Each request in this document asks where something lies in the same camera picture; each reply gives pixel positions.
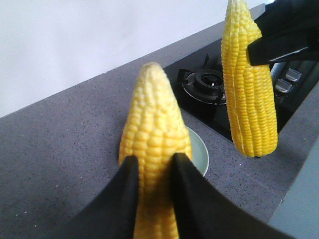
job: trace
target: gray countertop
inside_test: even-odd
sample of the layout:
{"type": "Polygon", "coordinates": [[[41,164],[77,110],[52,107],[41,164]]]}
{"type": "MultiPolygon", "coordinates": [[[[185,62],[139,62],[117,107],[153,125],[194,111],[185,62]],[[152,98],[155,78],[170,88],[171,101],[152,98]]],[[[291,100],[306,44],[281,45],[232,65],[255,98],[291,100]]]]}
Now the gray countertop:
{"type": "MultiPolygon", "coordinates": [[[[118,146],[140,67],[163,67],[221,36],[223,23],[0,119],[0,237],[40,238],[83,209],[118,169],[118,146]]],[[[279,135],[277,150],[247,158],[182,112],[205,142],[206,178],[267,222],[319,135],[318,85],[279,135]]]]}

